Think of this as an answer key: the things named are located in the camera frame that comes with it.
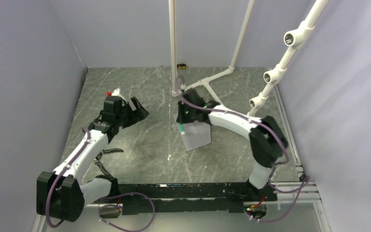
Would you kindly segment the green white glue stick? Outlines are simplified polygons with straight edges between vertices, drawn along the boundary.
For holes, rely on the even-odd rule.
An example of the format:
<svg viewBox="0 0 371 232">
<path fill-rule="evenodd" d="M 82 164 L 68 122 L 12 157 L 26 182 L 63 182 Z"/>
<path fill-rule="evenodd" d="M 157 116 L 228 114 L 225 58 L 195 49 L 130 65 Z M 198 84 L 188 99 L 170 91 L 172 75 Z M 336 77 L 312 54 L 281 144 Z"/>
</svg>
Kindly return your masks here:
<svg viewBox="0 0 371 232">
<path fill-rule="evenodd" d="M 179 124 L 179 130 L 180 130 L 180 134 L 181 135 L 185 135 L 186 134 L 183 124 Z"/>
</svg>

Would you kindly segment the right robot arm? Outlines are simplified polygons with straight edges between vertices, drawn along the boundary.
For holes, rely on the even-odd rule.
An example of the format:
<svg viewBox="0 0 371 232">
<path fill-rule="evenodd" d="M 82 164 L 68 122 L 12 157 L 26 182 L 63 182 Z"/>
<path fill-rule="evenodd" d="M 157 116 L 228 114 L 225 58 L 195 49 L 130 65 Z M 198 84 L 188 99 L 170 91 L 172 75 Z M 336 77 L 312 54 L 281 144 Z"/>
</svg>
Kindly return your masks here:
<svg viewBox="0 0 371 232">
<path fill-rule="evenodd" d="M 287 156 L 288 141 L 272 116 L 264 118 L 243 115 L 217 101 L 205 102 L 190 88 L 180 94 L 177 122 L 183 125 L 200 122 L 232 131 L 250 142 L 254 158 L 247 195 L 258 201 L 266 193 L 278 159 Z"/>
</svg>

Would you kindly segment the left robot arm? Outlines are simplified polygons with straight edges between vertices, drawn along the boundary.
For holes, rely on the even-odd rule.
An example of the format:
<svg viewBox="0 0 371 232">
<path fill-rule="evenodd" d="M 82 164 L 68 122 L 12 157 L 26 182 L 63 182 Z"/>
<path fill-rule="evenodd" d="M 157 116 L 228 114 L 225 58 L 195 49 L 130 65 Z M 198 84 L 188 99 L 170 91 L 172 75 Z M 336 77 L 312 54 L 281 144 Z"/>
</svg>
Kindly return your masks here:
<svg viewBox="0 0 371 232">
<path fill-rule="evenodd" d="M 107 96 L 99 116 L 82 129 L 84 137 L 72 153 L 53 171 L 38 176 L 37 214 L 74 222 L 88 204 L 99 199 L 115 202 L 120 195 L 117 178 L 102 174 L 83 185 L 80 182 L 95 158 L 121 129 L 148 115 L 136 97 L 126 100 L 120 95 Z"/>
</svg>

